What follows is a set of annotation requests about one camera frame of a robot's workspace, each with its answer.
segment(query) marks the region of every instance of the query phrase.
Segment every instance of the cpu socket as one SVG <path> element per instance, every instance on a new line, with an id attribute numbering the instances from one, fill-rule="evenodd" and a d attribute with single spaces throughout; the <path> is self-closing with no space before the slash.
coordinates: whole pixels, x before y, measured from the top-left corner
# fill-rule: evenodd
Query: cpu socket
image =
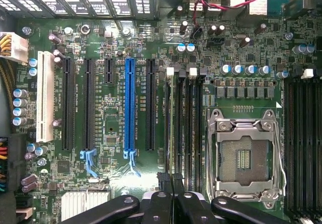
<path id="1" fill-rule="evenodd" d="M 278 122 L 273 110 L 261 119 L 225 119 L 208 112 L 206 177 L 209 198 L 261 201 L 272 209 L 285 195 Z"/>

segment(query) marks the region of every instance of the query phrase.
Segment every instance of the motherboard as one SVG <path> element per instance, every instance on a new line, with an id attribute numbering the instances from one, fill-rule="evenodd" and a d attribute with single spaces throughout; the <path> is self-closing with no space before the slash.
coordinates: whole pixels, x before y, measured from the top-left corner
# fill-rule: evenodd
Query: motherboard
<path id="1" fill-rule="evenodd" d="M 27 134 L 31 179 L 18 195 L 33 197 L 35 223 L 142 198 L 159 190 L 158 173 L 288 219 L 284 81 L 321 59 L 310 52 L 321 20 L 120 24 L 19 20 L 30 60 L 17 68 L 28 94 L 14 124 Z"/>

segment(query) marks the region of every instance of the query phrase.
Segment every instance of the blue pcie slot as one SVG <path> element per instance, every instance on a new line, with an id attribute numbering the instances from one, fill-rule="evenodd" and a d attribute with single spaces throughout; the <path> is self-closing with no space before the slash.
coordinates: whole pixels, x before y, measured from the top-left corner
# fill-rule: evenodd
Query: blue pcie slot
<path id="1" fill-rule="evenodd" d="M 125 139 L 124 158 L 135 152 L 135 60 L 125 59 Z"/>

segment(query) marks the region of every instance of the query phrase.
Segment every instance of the white pci slot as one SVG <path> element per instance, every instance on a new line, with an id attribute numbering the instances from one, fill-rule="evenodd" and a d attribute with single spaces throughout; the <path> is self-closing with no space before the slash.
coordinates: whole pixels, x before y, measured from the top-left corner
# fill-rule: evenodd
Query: white pci slot
<path id="1" fill-rule="evenodd" d="M 54 140 L 54 55 L 38 51 L 36 141 Z"/>

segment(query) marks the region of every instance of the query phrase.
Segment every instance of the green circuit board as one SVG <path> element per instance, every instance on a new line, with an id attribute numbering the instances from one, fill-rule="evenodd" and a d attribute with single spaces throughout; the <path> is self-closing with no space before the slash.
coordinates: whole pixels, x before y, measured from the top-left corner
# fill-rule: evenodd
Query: green circuit board
<path id="1" fill-rule="evenodd" d="M 61 218 L 61 198 L 66 192 L 85 192 L 86 190 L 99 190 L 109 192 L 109 198 L 114 198 L 124 193 L 137 196 L 139 199 L 146 191 L 158 190 L 157 172 L 164 172 L 166 165 L 165 133 L 166 133 L 166 68 L 174 67 L 176 71 L 186 70 L 187 66 L 207 69 L 202 88 L 202 172 L 201 179 L 205 176 L 205 145 L 207 141 L 207 113 L 218 108 L 225 118 L 262 118 L 268 109 L 273 110 L 279 124 L 281 139 L 283 137 L 283 81 L 276 77 L 278 71 L 289 70 L 293 64 L 308 64 L 318 62 L 318 55 L 305 56 L 294 55 L 291 49 L 301 43 L 314 43 L 314 38 L 321 27 L 318 19 L 299 19 L 297 21 L 284 22 L 279 19 L 268 19 L 266 32 L 255 35 L 253 27 L 238 27 L 230 21 L 200 21 L 200 25 L 207 27 L 211 24 L 223 24 L 226 26 L 224 44 L 220 47 L 207 47 L 206 33 L 204 40 L 195 42 L 196 50 L 193 54 L 178 54 L 178 43 L 190 42 L 191 27 L 186 35 L 179 33 L 181 21 L 165 19 L 161 22 L 121 22 L 123 27 L 131 30 L 131 37 L 124 38 L 113 21 L 103 20 L 32 20 L 19 21 L 17 32 L 25 26 L 32 28 L 33 34 L 29 37 L 29 57 L 37 58 L 38 51 L 52 51 L 52 43 L 48 40 L 48 34 L 57 32 L 62 44 L 65 45 L 66 55 L 75 61 L 75 125 L 74 125 L 74 148 L 68 151 L 62 150 L 61 129 L 55 128 L 54 140 L 43 145 L 48 146 L 49 151 L 45 156 L 47 164 L 38 166 L 37 159 L 28 161 L 27 175 L 38 176 L 38 187 L 29 192 L 34 198 L 35 223 L 57 223 Z M 80 32 L 82 25 L 88 25 L 91 29 L 89 35 Z M 73 34 L 68 36 L 64 28 L 71 27 Z M 100 30 L 110 30 L 113 37 L 105 38 L 100 35 Z M 287 32 L 294 33 L 294 39 L 285 39 Z M 251 43 L 240 48 L 240 40 L 237 34 L 249 36 Z M 122 51 L 122 57 L 116 57 L 116 52 Z M 115 60 L 115 84 L 104 84 L 104 59 L 111 57 Z M 129 160 L 123 158 L 124 148 L 124 96 L 125 96 L 125 58 L 131 57 L 136 60 L 136 83 L 135 83 L 135 171 L 130 169 Z M 85 162 L 80 159 L 80 151 L 83 150 L 83 130 L 85 117 L 85 104 L 83 96 L 84 71 L 83 59 L 95 60 L 95 148 L 97 155 L 94 157 L 93 171 L 104 182 L 89 183 L 92 178 L 87 173 Z M 146 138 L 146 59 L 155 59 L 156 63 L 156 120 L 155 120 L 155 149 L 145 150 Z M 220 67 L 228 64 L 231 67 L 240 64 L 243 68 L 255 65 L 258 68 L 268 65 L 270 73 L 266 76 L 254 74 L 248 76 L 240 74 L 233 76 L 220 73 Z M 28 90 L 28 122 L 17 128 L 18 132 L 33 131 L 36 126 L 36 96 L 37 77 L 28 75 L 30 67 L 19 66 L 17 71 L 17 88 Z M 54 90 L 54 116 L 62 118 L 62 71 L 55 68 Z M 234 92 L 224 92 L 221 96 L 220 89 L 234 88 Z M 237 95 L 237 89 L 256 91 L 254 97 Z M 185 161 L 182 158 L 180 172 L 185 175 Z M 201 181 L 201 187 L 195 186 L 192 179 L 185 179 L 186 190 L 203 190 L 205 193 L 205 181 Z M 283 197 L 279 197 L 274 208 L 267 210 L 260 202 L 248 202 L 261 210 L 280 218 L 287 219 L 283 213 Z"/>

